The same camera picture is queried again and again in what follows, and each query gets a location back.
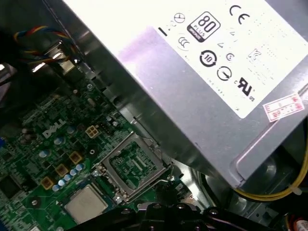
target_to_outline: red and white sticker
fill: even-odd
[[[302,99],[297,93],[263,105],[270,122],[290,116],[305,109]]]

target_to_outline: yellow wire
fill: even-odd
[[[267,201],[276,201],[279,199],[282,199],[288,195],[290,195],[294,188],[298,188],[299,185],[303,182],[305,176],[307,175],[308,172],[308,140],[307,140],[307,146],[306,146],[306,152],[305,152],[305,157],[304,157],[304,161],[303,161],[303,165],[302,168],[300,169],[300,172],[296,178],[296,180],[293,182],[293,184],[287,188],[284,191],[281,191],[279,193],[273,193],[273,194],[269,194],[269,195],[258,195],[258,194],[252,194],[252,193],[247,193],[247,192],[243,192],[241,190],[238,189],[234,189],[238,194],[250,198],[252,200],[255,201],[261,201],[261,202],[267,202]]]
[[[284,220],[285,220],[285,224],[287,226],[288,231],[290,231],[291,229],[290,229],[290,225],[289,225],[289,215],[286,215],[284,217]]]

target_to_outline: screw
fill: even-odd
[[[217,215],[218,214],[218,211],[216,209],[211,209],[210,210],[210,214],[212,215]]]
[[[87,89],[88,89],[88,90],[93,90],[93,85],[89,83],[89,84],[87,85]]]
[[[155,204],[153,208],[161,208],[160,204]]]
[[[130,210],[127,209],[127,208],[125,208],[121,213],[122,213],[122,214],[128,214],[128,213],[130,213]]]
[[[174,181],[174,180],[175,180],[175,177],[174,177],[174,176],[168,176],[168,180],[169,180],[169,181]]]
[[[37,201],[37,200],[33,200],[33,201],[31,202],[31,204],[32,204],[33,206],[36,206],[36,205],[38,204],[38,201]]]
[[[98,172],[97,170],[94,170],[94,171],[92,172],[92,176],[98,177],[98,175],[99,175],[99,172]]]
[[[116,122],[116,121],[114,121],[114,122],[112,122],[112,125],[115,126],[115,127],[117,127],[117,126],[119,125],[119,123]]]
[[[177,205],[177,208],[183,209],[183,208],[185,208],[185,205],[179,204],[179,205]]]

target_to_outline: wire bundle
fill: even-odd
[[[257,195],[257,194],[252,194],[252,193],[247,193],[243,192],[241,190],[235,189],[235,191],[239,194],[242,195],[243,197],[247,197],[249,199],[259,201],[259,202],[270,202],[270,201],[276,201],[279,199],[282,199],[291,193],[295,189],[297,189],[302,181],[305,179],[305,176],[307,175],[308,172],[308,141],[307,141],[307,147],[306,147],[306,152],[305,152],[305,157],[303,161],[302,168],[300,169],[300,172],[296,178],[296,180],[293,182],[293,184],[290,185],[289,188],[286,190],[279,192],[279,193],[274,193],[274,194],[269,194],[269,195]]]
[[[58,30],[55,30],[55,29],[53,29],[49,26],[36,26],[36,27],[32,28],[31,30],[19,31],[19,32],[14,34],[13,38],[14,38],[16,43],[19,43],[19,38],[21,38],[21,37],[26,37],[26,36],[33,35],[35,33],[43,33],[43,32],[51,32],[51,33],[57,35],[58,37],[60,37],[61,39],[63,39],[64,41],[66,41],[70,44],[70,49],[71,49],[72,53],[76,53],[75,48],[74,48],[70,38],[65,33],[58,31]],[[28,64],[36,64],[36,63],[41,63],[41,62],[44,62],[44,63],[65,62],[65,61],[70,59],[70,56],[67,56],[65,59],[53,59],[53,58],[50,58],[50,57],[42,54],[39,51],[28,50],[28,49],[25,49],[24,53],[34,55],[34,56],[38,56],[38,59],[22,59],[21,60],[21,61],[26,62]]]

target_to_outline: ce mark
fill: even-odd
[[[229,9],[229,13],[231,14],[231,16],[233,16],[233,9],[234,9],[234,8],[239,8],[239,9],[241,9],[241,7],[240,7],[239,5],[233,5],[233,6],[231,6],[230,9]],[[246,14],[246,13],[241,14],[241,15],[238,17],[239,24],[242,24],[242,20],[245,20],[246,17],[249,18],[250,15],[248,15],[248,14]]]

